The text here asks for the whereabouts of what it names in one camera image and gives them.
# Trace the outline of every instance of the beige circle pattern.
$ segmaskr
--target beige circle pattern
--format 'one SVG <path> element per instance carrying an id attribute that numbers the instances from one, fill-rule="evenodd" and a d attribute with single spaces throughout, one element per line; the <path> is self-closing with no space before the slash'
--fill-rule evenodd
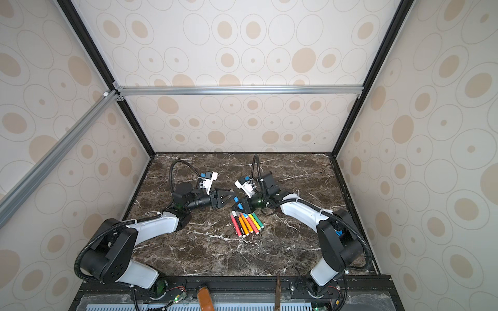
<path id="1" fill-rule="evenodd" d="M 151 74 L 160 70 L 159 74 L 169 81 L 173 80 L 175 75 L 167 68 L 161 70 L 160 67 L 150 66 L 147 60 L 141 61 L 139 68 L 127 67 L 124 66 L 126 60 L 130 61 L 130 65 L 136 63 L 133 57 L 127 52 L 128 55 L 123 57 L 125 50 L 120 50 L 122 53 L 113 53 L 116 47 L 122 47 L 132 51 L 134 57 L 140 59 L 138 51 L 144 45 L 159 54 L 171 46 L 181 49 L 190 60 L 187 74 L 190 79 L 195 81 L 195 78 L 201 75 L 211 75 L 214 79 L 199 81 L 208 85 L 216 85 L 220 81 L 221 84 L 226 83 L 221 80 L 223 74 L 218 70 L 213 74 L 213 70 L 217 68 L 213 52 L 221 46 L 226 46 L 242 57 L 248 45 L 262 51 L 262 59 L 268 59 L 272 50 L 279 47 L 283 57 L 287 57 L 287 54 L 291 59 L 302 48 L 309 47 L 313 51 L 311 53 L 310 50 L 304 50 L 298 54 L 295 66 L 285 66 L 288 64 L 286 58 L 280 58 L 281 66 L 276 63 L 264 63 L 258 71 L 261 78 L 257 81 L 258 84 L 268 81 L 272 72 L 282 73 L 285 81 L 289 81 L 296 73 L 306 72 L 309 74 L 308 84 L 318 85 L 331 84 L 345 73 L 353 73 L 353 83 L 358 81 L 358 84 L 361 84 L 369 69 L 364 66 L 367 55 L 375 54 L 379 48 L 385 32 L 380 31 L 380 26 L 388 25 L 395 13 L 395 5 L 357 5 L 358 1 L 335 2 L 337 3 L 328 0 L 273 0 L 254 6 L 250 3 L 236 5 L 232 0 L 180 0 L 180 5 L 175 6 L 171 0 L 164 3 L 149 0 L 148 3 L 142 4 L 137 0 L 122 0 L 120 5 L 115 7 L 110 2 L 101 5 L 98 1 L 92 1 L 92 4 L 98 7 L 97 10 L 92 5 L 82 5 L 81 11 L 83 17 L 89 21 L 89 27 L 100 35 L 104 52 L 111 55 L 108 61 L 118 65 L 116 76 L 122 85 L 129 85 L 123 71 L 136 72 L 145 81 L 149 81 Z M 167 21 L 152 13 L 164 11 L 170 14 Z M 346 11 L 351 14 L 351 18 L 343 18 L 343 12 Z M 337 29 L 347 35 L 336 36 Z M 173 31 L 173 37 L 170 37 L 170 31 Z M 332 49 L 334 53 L 323 55 L 329 55 L 328 58 L 316 62 L 318 55 Z M 211 55 L 210 60 L 200 62 L 199 60 L 204 59 L 206 51 Z M 233 71 L 230 81 L 240 83 L 249 73 L 254 72 L 249 66 L 240 67 Z"/>
<path id="2" fill-rule="evenodd" d="M 49 1 L 4 2 L 12 5 L 12 16 L 4 16 L 8 12 L 3 10 L 2 3 L 0 23 L 4 27 L 3 43 L 7 46 L 0 45 L 0 84 L 7 86 L 9 92 L 2 93 L 0 136 L 4 147 L 12 152 L 2 155 L 0 172 L 4 169 L 8 171 L 11 165 L 6 165 L 14 160 L 31 166 L 40 161 L 107 89 L 56 5 Z M 110 1 L 85 3 L 88 7 L 92 4 L 107 9 Z M 127 35 L 120 22 L 116 26 L 122 30 L 116 38 L 97 29 L 94 34 L 99 40 L 108 43 L 107 39 L 117 40 Z M 119 124 L 126 125 L 118 113 L 120 108 L 116 104 L 110 104 L 110 107 L 113 116 L 110 116 L 110 111 L 106 111 L 99 117 L 99 125 L 94 127 L 94 132 L 88 130 L 84 133 L 31 198 L 20 207 L 16 217 L 10 219 L 12 226 L 2 228 L 2 235 L 5 236 L 15 236 L 19 234 L 19 228 L 29 228 L 24 237 L 31 241 L 7 246 L 7 249 L 5 246 L 0 247 L 0 261 L 3 266 L 7 263 L 8 267 L 8 271 L 0 269 L 0 287 L 5 290 L 2 293 L 10 292 L 8 297 L 0 299 L 2 310 L 34 308 L 53 311 L 69 308 L 73 298 L 71 293 L 74 294 L 80 285 L 71 270 L 76 255 L 72 256 L 71 253 L 71 259 L 67 260 L 69 246 L 75 244 L 75 240 L 84 239 L 82 241 L 86 243 L 91 235 L 84 235 L 84 224 L 88 223 L 86 219 L 89 215 L 98 212 L 97 201 L 87 204 L 82 202 L 81 194 L 87 197 L 88 193 L 80 185 L 86 178 L 96 177 L 94 166 L 98 160 L 88 162 L 94 156 L 107 158 L 107 140 L 116 140 Z M 101 132 L 99 137 L 95 136 L 97 130 Z M 139 146 L 135 138 L 132 140 L 134 146 Z M 83 148 L 84 151 L 79 148 L 84 145 L 91 146 L 91 157 L 87 147 Z M 121 152 L 128 154 L 130 148 L 120 146 Z M 142 171 L 148 157 L 141 148 L 137 150 L 136 157 L 134 169 Z M 108 174 L 112 176 L 107 176 L 105 181 L 98 180 L 100 189 L 96 190 L 97 196 L 100 192 L 112 192 L 114 198 L 119 198 L 116 203 L 121 204 L 120 210 L 113 213 L 113 216 L 118 217 L 127 205 L 129 193 L 133 191 L 133 186 L 128 182 L 131 176 L 119 177 L 113 174 L 117 169 L 112 170 L 111 162 L 107 161 L 107 164 Z M 25 173 L 19 170 L 8 178 L 15 185 Z M 2 193 L 7 193 L 10 189 L 5 189 L 4 176 L 1 179 Z M 94 224 L 98 227 L 102 220 L 103 217 Z M 82 247 L 76 244 L 78 252 Z M 57 307 L 47 307 L 51 304 L 57 304 Z"/>
<path id="3" fill-rule="evenodd" d="M 498 204 L 497 8 L 487 0 L 418 1 L 338 156 L 380 268 L 396 277 L 407 310 L 487 310 L 497 301 L 489 245 L 478 238 L 496 226 Z M 371 150 L 362 158 L 364 140 Z M 351 171 L 357 158 L 368 184 Z M 388 201 L 383 176 L 393 183 Z M 382 212 L 391 220 L 387 236 L 376 229 L 389 226 L 368 225 Z"/>

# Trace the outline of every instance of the dark brown marble surface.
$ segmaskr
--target dark brown marble surface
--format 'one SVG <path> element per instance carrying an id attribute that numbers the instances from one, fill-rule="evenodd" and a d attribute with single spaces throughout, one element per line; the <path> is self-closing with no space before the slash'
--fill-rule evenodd
<path id="1" fill-rule="evenodd" d="M 260 154 L 261 168 L 272 171 L 281 188 L 329 209 L 344 207 L 344 200 L 329 158 L 324 154 Z M 168 171 L 171 162 L 184 159 L 199 172 L 218 172 L 213 187 L 239 190 L 234 182 L 250 175 L 252 154 L 158 154 L 144 180 L 129 219 L 162 210 L 171 200 Z M 183 164 L 174 171 L 175 183 L 195 175 Z M 238 238 L 230 219 L 232 203 L 219 210 L 195 210 L 183 230 L 145 241 L 134 259 L 166 275 L 296 275 L 308 272 L 320 260 L 316 233 L 298 220 L 276 213 L 256 212 L 264 224 L 259 235 Z M 354 264 L 361 265 L 363 258 Z"/>

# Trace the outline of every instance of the aluminum frame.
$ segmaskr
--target aluminum frame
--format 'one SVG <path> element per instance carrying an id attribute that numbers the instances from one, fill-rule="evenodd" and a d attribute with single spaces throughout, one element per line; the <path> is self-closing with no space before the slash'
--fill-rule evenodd
<path id="1" fill-rule="evenodd" d="M 114 84 L 123 96 L 145 95 L 232 95 L 232 94 L 361 94 L 363 85 L 313 86 L 205 86 L 205 87 L 123 87 Z"/>
<path id="2" fill-rule="evenodd" d="M 118 94 L 115 90 L 107 91 L 94 106 L 60 139 L 55 146 L 12 188 L 0 202 L 0 228 L 14 215 L 27 198 L 45 180 L 66 154 L 76 145 L 94 121 L 104 112 L 110 103 L 115 103 Z"/>

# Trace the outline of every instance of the black cable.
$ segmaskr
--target black cable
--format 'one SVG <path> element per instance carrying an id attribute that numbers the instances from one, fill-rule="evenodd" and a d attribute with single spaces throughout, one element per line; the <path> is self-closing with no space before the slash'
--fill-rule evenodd
<path id="1" fill-rule="evenodd" d="M 154 308 L 154 309 L 149 309 L 147 311 L 166 311 L 166 309 L 169 308 L 170 306 L 172 306 L 173 303 L 174 303 L 174 301 L 171 301 L 170 303 L 168 303 L 164 307 L 158 307 L 158 308 Z"/>
<path id="2" fill-rule="evenodd" d="M 171 163 L 171 166 L 169 167 L 169 187 L 170 187 L 171 193 L 173 193 L 173 191 L 175 191 L 175 185 L 174 185 L 174 182 L 173 182 L 173 169 L 175 168 L 175 165 L 177 163 L 183 163 L 183 164 L 185 164 L 186 166 L 188 166 L 192 170 L 192 172 L 195 173 L 195 175 L 197 177 L 201 177 L 201 175 L 195 169 L 195 167 L 193 167 L 187 161 L 185 161 L 185 160 L 174 160 L 173 163 Z M 198 178 L 197 179 L 197 185 L 195 186 L 196 189 L 199 188 L 199 183 L 200 183 L 200 179 Z"/>
<path id="3" fill-rule="evenodd" d="M 346 299 L 348 298 L 348 285 L 346 284 L 346 278 L 343 277 L 343 281 L 344 281 L 344 295 L 341 299 L 341 301 L 339 301 L 339 304 L 337 305 L 336 308 L 332 308 L 333 311 L 339 311 L 340 309 L 342 309 L 342 307 L 344 306 L 344 304 L 346 303 Z"/>
<path id="4" fill-rule="evenodd" d="M 321 211 L 320 213 L 322 215 L 325 215 L 328 218 L 331 218 L 332 220 L 334 220 L 336 222 L 339 222 L 344 227 L 346 227 L 346 229 L 349 230 L 349 232 L 351 232 L 352 234 L 355 235 L 356 239 L 358 240 L 358 242 L 360 242 L 360 244 L 363 247 L 363 250 L 365 251 L 365 264 L 362 265 L 361 267 L 349 266 L 348 269 L 358 270 L 358 271 L 368 271 L 372 267 L 372 257 L 373 257 L 373 254 L 372 254 L 372 250 L 369 247 L 369 244 L 367 243 L 367 240 L 365 240 L 365 238 L 362 236 L 361 233 L 359 233 L 350 224 L 348 224 L 347 222 L 345 222 L 342 218 L 337 217 L 334 214 L 330 214 L 329 212 L 326 212 L 326 211 L 322 210 L 321 208 L 319 208 L 319 207 L 313 205 L 312 203 L 310 203 L 308 201 L 305 201 L 303 199 L 297 199 L 297 200 L 296 199 L 286 199 L 286 200 L 282 200 L 279 203 L 277 203 L 275 205 L 272 205 L 271 208 L 275 209 L 275 208 L 277 208 L 277 207 L 279 207 L 279 206 L 281 206 L 281 205 L 283 205 L 285 203 L 296 202 L 296 201 L 299 202 L 299 203 L 303 203 L 304 205 L 306 205 L 306 206 L 314 209 L 317 212 Z"/>
<path id="5" fill-rule="evenodd" d="M 168 211 L 170 207 L 173 206 L 173 200 L 171 200 L 171 202 L 162 210 L 162 211 Z"/>
<path id="6" fill-rule="evenodd" d="M 256 166 L 256 168 L 257 168 L 257 177 L 258 177 L 257 182 L 259 184 L 259 189 L 261 191 L 261 196 L 263 199 L 263 207 L 265 207 L 266 203 L 268 202 L 268 197 L 266 196 L 266 184 L 265 184 L 263 178 L 261 177 L 261 165 L 259 163 L 259 156 L 257 154 L 255 154 L 252 157 L 251 173 L 250 173 L 251 179 L 253 179 L 253 177 L 254 177 L 254 166 Z"/>
<path id="7" fill-rule="evenodd" d="M 157 215 L 150 216 L 150 217 L 139 218 L 136 220 L 136 222 L 138 223 L 138 222 L 149 221 L 149 220 L 157 219 L 159 217 L 161 217 L 161 214 L 157 214 Z M 81 272 L 81 261 L 83 259 L 83 256 L 85 256 L 86 252 L 88 252 L 88 250 L 92 247 L 93 244 L 95 244 L 95 242 L 97 242 L 98 240 L 100 240 L 104 236 L 108 235 L 109 233 L 111 233 L 113 231 L 116 231 L 117 229 L 119 229 L 121 227 L 127 226 L 129 224 L 134 224 L 134 223 L 135 223 L 135 220 L 122 221 L 122 222 L 117 223 L 117 224 L 111 226 L 110 228 L 102 231 L 99 235 L 97 235 L 95 238 L 90 240 L 90 242 L 88 242 L 87 245 L 85 245 L 85 247 L 83 247 L 81 252 L 76 257 L 76 260 L 74 261 L 74 274 L 76 274 L 76 276 L 78 278 L 80 278 L 84 281 L 87 281 L 87 282 L 95 282 L 95 281 L 99 282 L 100 280 L 97 279 L 96 277 L 89 276 L 89 275 L 86 275 L 83 272 Z"/>
<path id="8" fill-rule="evenodd" d="M 135 286 L 131 288 L 131 299 L 133 300 L 133 305 L 135 306 L 136 311 L 140 311 L 140 308 L 138 307 L 138 302 L 136 301 L 136 289 Z"/>

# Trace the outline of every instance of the yellow marker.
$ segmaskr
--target yellow marker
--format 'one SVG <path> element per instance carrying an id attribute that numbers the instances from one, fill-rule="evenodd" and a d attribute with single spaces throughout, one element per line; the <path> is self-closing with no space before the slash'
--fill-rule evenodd
<path id="1" fill-rule="evenodd" d="M 249 221 L 247 220 L 247 218 L 244 217 L 244 215 L 242 213 L 239 213 L 241 216 L 242 216 L 242 220 L 244 221 L 244 223 L 246 224 L 246 227 L 248 228 L 249 232 L 250 233 L 254 233 L 254 230 L 252 229 L 252 227 L 250 226 L 249 224 Z"/>
<path id="2" fill-rule="evenodd" d="M 240 223 L 241 223 L 242 230 L 244 230 L 244 233 L 245 233 L 246 235 L 249 235 L 249 231 L 248 231 L 248 230 L 247 230 L 247 228 L 246 228 L 246 223 L 242 220 L 242 218 L 243 218 L 243 217 L 242 217 L 239 213 L 237 213 L 237 216 L 239 217 L 239 221 L 240 221 Z"/>
<path id="3" fill-rule="evenodd" d="M 256 226 L 256 228 L 258 230 L 261 230 L 261 227 L 259 226 L 259 223 L 256 221 L 256 219 L 254 219 L 254 217 L 251 214 L 248 214 L 248 216 L 252 220 L 252 222 L 254 223 L 254 225 Z"/>

